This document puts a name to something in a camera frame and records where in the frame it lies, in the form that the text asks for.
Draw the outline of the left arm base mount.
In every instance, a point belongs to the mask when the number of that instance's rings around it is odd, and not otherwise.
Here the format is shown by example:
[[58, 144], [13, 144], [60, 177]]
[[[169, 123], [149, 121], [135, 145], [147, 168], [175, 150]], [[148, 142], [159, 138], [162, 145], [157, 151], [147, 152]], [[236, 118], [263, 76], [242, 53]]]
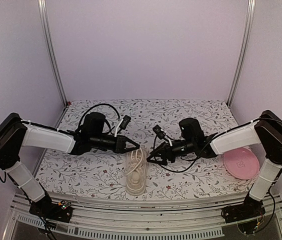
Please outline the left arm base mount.
[[30, 205], [29, 213], [43, 219], [69, 223], [73, 208], [65, 206], [63, 203], [52, 203], [49, 200], [41, 199], [38, 202], [32, 202]]

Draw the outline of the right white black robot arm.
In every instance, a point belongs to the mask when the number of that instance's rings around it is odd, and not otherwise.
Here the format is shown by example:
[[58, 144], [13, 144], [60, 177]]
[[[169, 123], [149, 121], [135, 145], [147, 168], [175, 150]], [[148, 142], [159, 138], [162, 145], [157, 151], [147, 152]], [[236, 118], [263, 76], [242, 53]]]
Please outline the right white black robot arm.
[[262, 145], [265, 161], [239, 208], [243, 218], [250, 218], [255, 214], [266, 193], [282, 172], [282, 120], [272, 111], [265, 110], [261, 116], [250, 122], [209, 136], [204, 134], [199, 121], [193, 117], [181, 120], [179, 128], [181, 140], [166, 138], [158, 125], [153, 128], [156, 137], [164, 142], [153, 148], [146, 159], [147, 162], [165, 168], [168, 163], [174, 163], [177, 157], [191, 153], [196, 155], [196, 160], [209, 159], [239, 148]]

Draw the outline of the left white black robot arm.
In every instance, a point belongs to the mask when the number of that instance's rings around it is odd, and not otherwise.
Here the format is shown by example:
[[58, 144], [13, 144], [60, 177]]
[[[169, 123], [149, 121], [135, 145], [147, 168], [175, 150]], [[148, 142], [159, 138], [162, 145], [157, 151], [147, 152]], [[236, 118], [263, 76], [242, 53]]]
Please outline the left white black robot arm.
[[52, 149], [74, 156], [83, 155], [92, 149], [125, 154], [140, 148], [138, 143], [124, 135], [104, 132], [106, 124], [108, 121], [104, 114], [92, 112], [85, 116], [75, 131], [63, 131], [25, 121], [19, 114], [11, 113], [0, 124], [0, 170], [5, 171], [36, 203], [36, 209], [44, 217], [51, 217], [56, 211], [55, 205], [46, 199], [48, 195], [44, 188], [21, 162], [21, 147]]

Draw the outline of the cream white sneaker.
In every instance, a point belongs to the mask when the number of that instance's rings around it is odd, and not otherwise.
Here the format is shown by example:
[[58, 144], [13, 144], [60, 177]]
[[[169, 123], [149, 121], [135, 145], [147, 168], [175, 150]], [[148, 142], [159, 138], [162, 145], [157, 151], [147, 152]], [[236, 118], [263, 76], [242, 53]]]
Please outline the cream white sneaker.
[[129, 195], [140, 196], [146, 190], [147, 156], [148, 153], [144, 147], [126, 155], [126, 191]]

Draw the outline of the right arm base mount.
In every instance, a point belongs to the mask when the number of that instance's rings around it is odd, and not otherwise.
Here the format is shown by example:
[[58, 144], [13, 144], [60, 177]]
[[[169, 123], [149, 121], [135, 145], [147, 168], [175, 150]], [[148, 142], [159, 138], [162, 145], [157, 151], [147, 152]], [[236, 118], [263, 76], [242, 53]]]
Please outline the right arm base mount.
[[221, 210], [221, 216], [226, 223], [263, 216], [265, 213], [263, 201], [254, 200], [250, 196], [247, 196], [241, 204], [228, 205]]

